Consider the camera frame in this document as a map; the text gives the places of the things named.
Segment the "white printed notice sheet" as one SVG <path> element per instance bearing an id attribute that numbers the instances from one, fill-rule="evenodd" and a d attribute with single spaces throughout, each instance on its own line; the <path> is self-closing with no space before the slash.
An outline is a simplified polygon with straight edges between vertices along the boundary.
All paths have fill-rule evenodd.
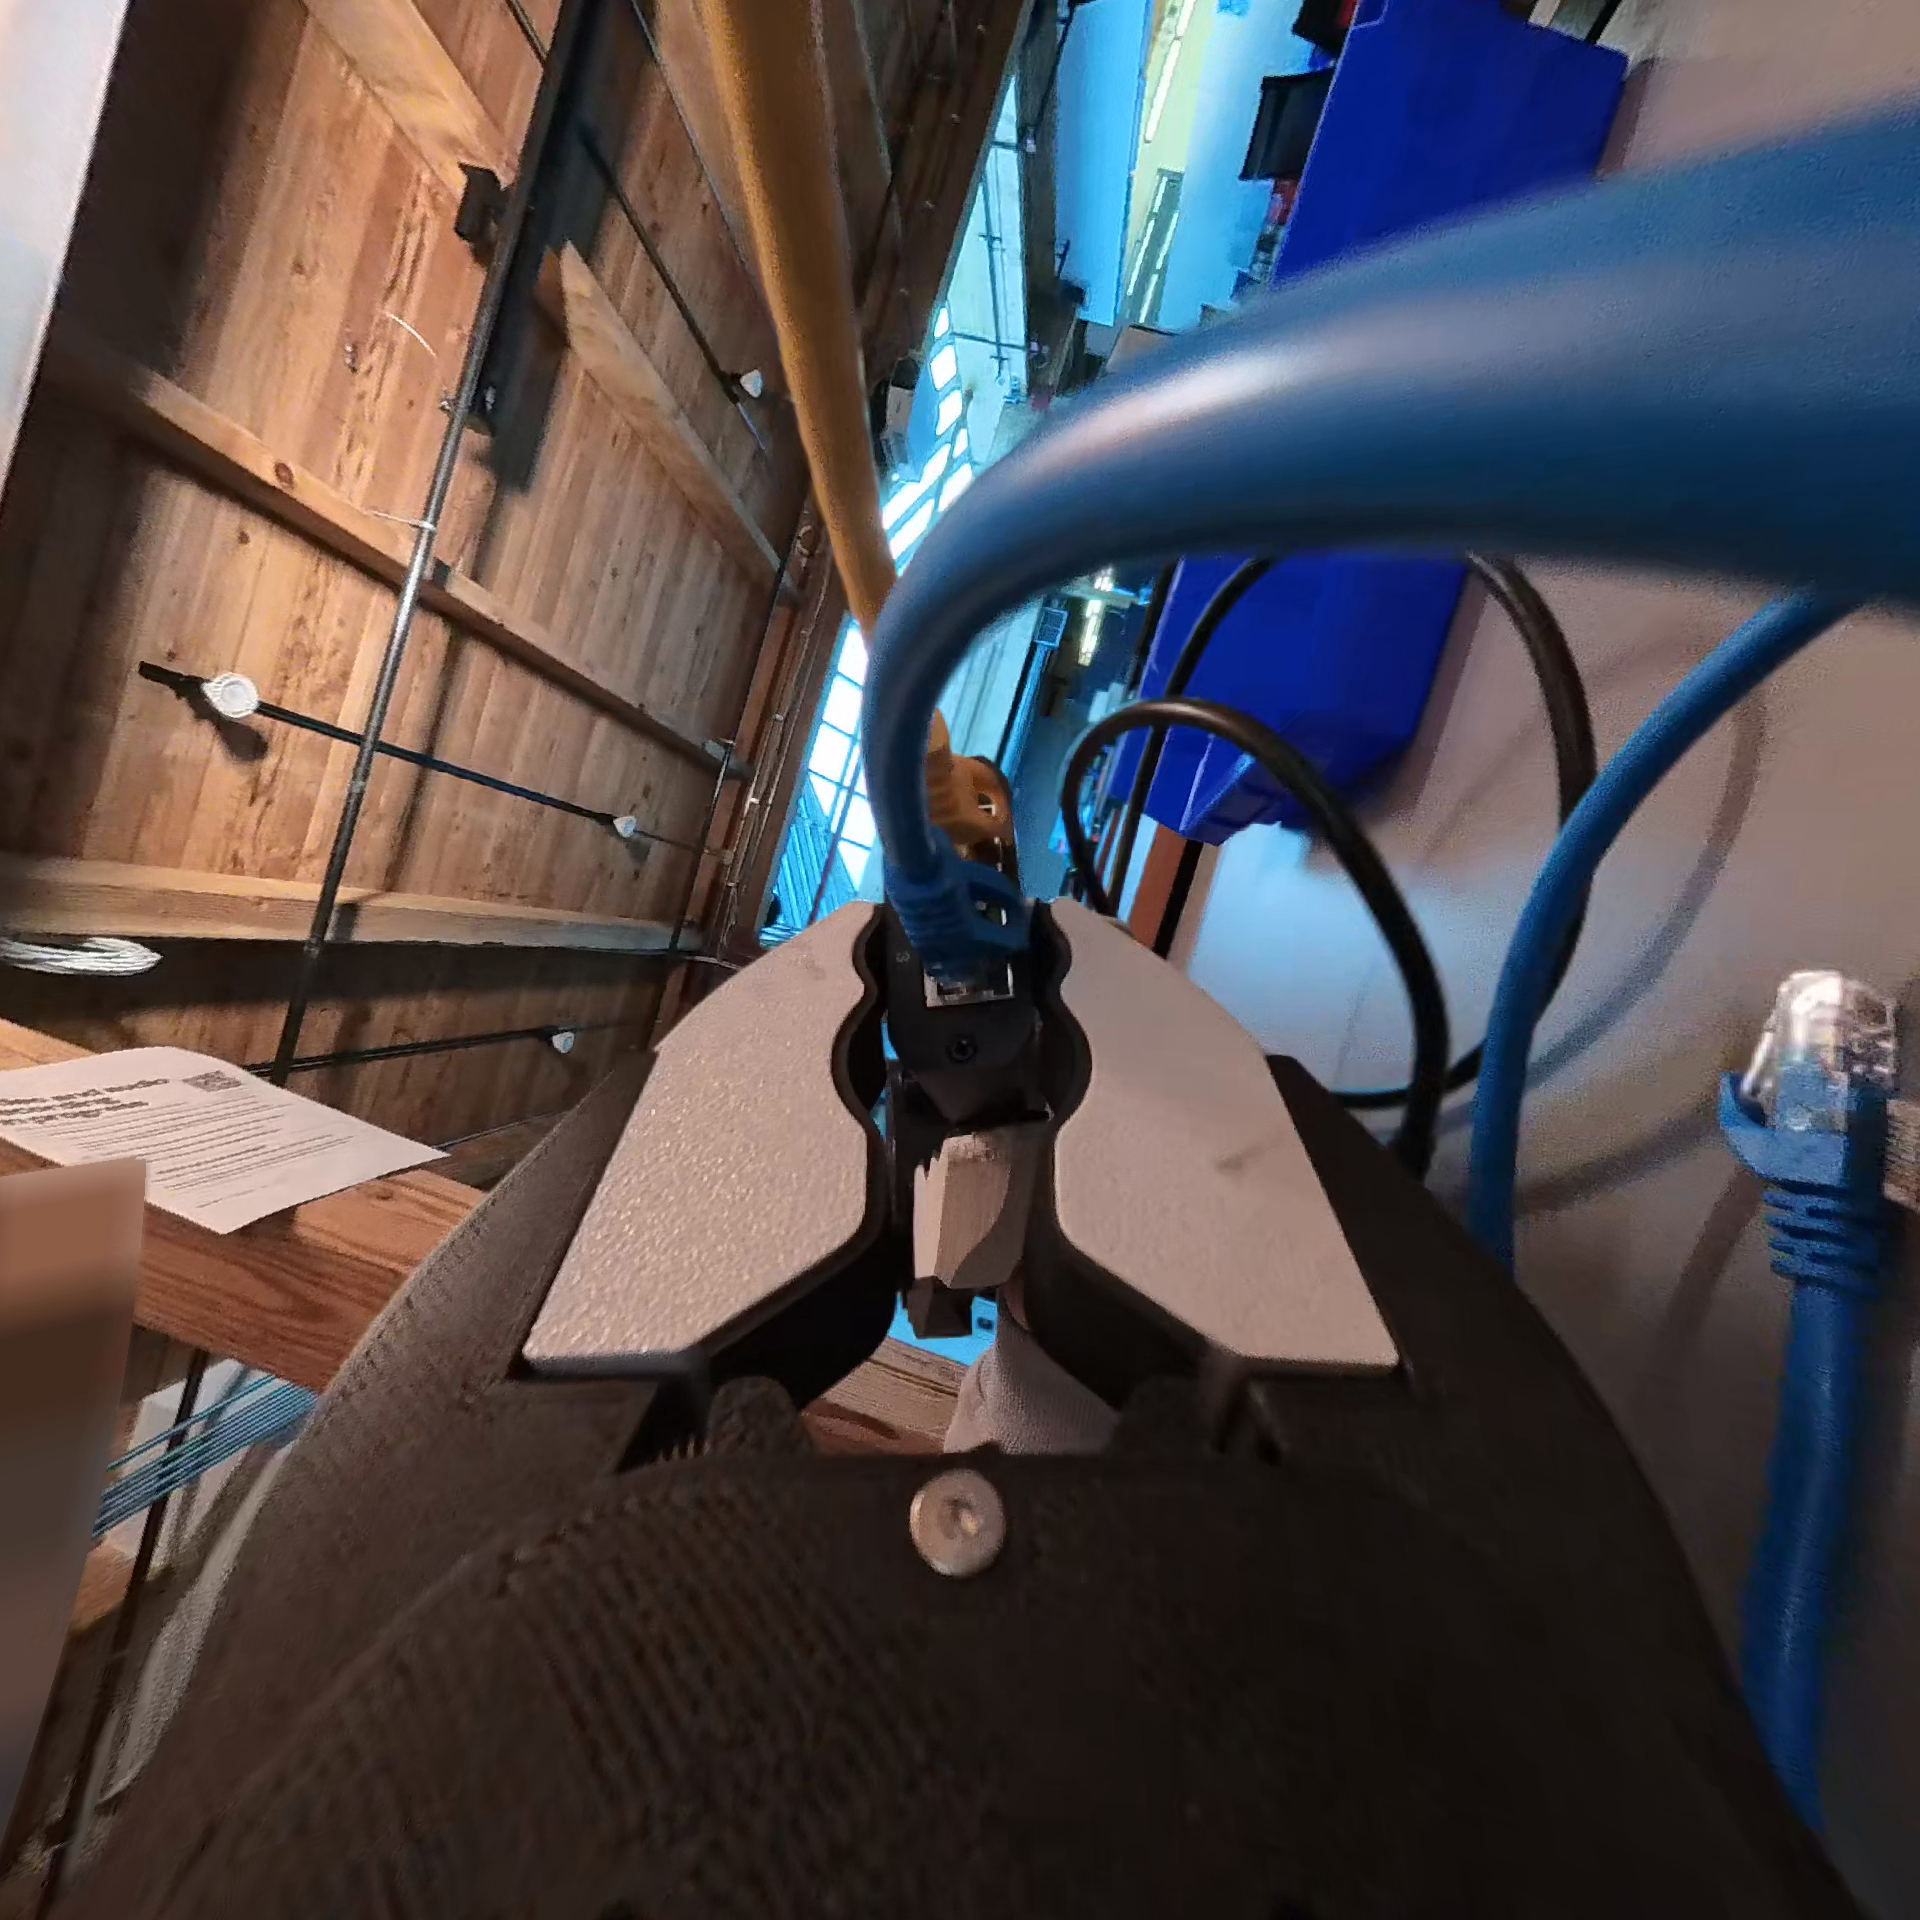
<path id="1" fill-rule="evenodd" d="M 148 1204 L 210 1233 L 443 1158 L 170 1045 L 7 1069 L 3 1139 L 62 1167 L 139 1161 Z"/>

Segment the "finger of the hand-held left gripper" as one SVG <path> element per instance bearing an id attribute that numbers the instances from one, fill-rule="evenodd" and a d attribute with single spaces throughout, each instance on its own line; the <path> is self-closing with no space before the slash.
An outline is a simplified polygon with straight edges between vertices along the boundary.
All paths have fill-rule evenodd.
<path id="1" fill-rule="evenodd" d="M 923 1338 L 973 1330 L 973 1304 L 1024 1319 L 1024 1242 L 1039 1189 L 1044 1121 L 952 1135 L 911 1188 L 914 1273 L 903 1294 Z"/>

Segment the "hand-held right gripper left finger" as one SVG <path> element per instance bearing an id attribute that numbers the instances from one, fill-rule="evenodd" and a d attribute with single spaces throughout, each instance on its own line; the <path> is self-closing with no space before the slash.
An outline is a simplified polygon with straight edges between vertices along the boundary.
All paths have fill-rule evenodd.
<path id="1" fill-rule="evenodd" d="M 532 1374 L 851 1374 L 903 1285 L 882 906 L 763 954 L 661 1042 L 546 1301 Z"/>

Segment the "grey desk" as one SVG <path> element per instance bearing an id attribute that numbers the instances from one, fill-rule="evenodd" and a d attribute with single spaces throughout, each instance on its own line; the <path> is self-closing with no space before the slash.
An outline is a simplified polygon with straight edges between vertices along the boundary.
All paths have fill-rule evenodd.
<path id="1" fill-rule="evenodd" d="M 1667 5 L 1615 167 L 1760 147 L 1915 97 L 1915 5 Z M 1523 560 L 1618 750 L 1766 590 Z M 1437 691 L 1368 827 L 1418 913 L 1459 1041 L 1550 845 L 1537 693 L 1505 617 L 1461 602 Z M 1194 881 L 1175 959 L 1330 1086 L 1406 1078 L 1406 996 L 1319 846 L 1248 827 Z M 1724 1645 L 1765 1518 L 1788 1294 L 1715 1113 L 1778 981 L 1834 968 L 1915 1028 L 1915 624 L 1863 614 L 1722 720 L 1604 863 L 1523 1113 L 1520 1273 L 1656 1485 Z M 1851 1582 L 1829 1668 L 1829 1849 L 1915 1915 L 1915 1269 L 1872 1348 Z"/>

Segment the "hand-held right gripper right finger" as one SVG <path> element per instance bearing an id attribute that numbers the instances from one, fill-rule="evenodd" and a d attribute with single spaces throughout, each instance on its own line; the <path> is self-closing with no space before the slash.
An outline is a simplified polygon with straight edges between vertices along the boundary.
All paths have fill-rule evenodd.
<path id="1" fill-rule="evenodd" d="M 1066 1252 L 1228 1360 L 1389 1374 L 1395 1338 L 1260 1042 L 1092 906 L 1057 899 L 1050 919 L 1092 1056 L 1054 1139 Z"/>

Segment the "blue plastic bin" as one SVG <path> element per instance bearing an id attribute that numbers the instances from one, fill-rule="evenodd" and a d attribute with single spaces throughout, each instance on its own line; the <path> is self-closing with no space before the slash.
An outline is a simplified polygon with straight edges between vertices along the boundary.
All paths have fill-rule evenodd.
<path id="1" fill-rule="evenodd" d="M 1629 55 L 1485 1 L 1361 5 L 1305 162 L 1274 287 L 1472 209 L 1591 180 Z M 1274 565 L 1187 686 L 1250 712 L 1344 794 L 1411 743 L 1464 560 L 1319 552 Z"/>

